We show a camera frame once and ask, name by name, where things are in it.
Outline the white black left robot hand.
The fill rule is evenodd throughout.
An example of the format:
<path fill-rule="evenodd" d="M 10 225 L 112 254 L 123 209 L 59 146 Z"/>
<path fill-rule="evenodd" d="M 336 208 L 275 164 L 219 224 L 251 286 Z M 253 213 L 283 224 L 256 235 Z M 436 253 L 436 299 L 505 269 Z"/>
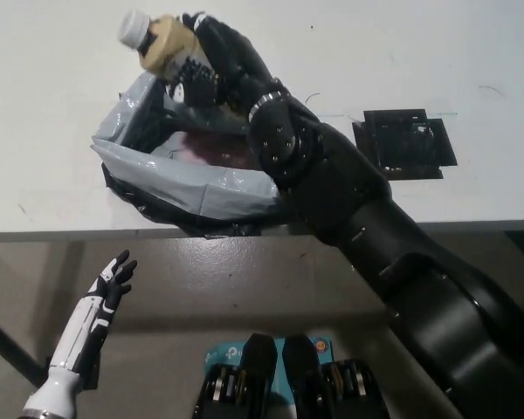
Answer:
<path fill-rule="evenodd" d="M 128 258 L 128 250 L 113 258 L 78 301 L 50 361 L 51 373 L 74 373 L 82 387 L 94 375 L 121 298 L 132 288 L 128 281 L 137 262 Z"/>

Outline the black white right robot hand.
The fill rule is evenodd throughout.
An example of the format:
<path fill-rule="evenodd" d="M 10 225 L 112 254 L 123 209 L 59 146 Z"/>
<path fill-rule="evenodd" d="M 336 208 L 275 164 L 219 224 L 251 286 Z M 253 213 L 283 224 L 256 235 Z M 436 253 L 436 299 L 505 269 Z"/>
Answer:
<path fill-rule="evenodd" d="M 181 89 L 185 105 L 226 105 L 237 116 L 250 119 L 254 108 L 268 96 L 289 94 L 246 36 L 203 12 L 184 14 L 181 22 L 194 33 L 208 60 L 194 64 L 187 58 L 172 81 L 171 91 Z"/>

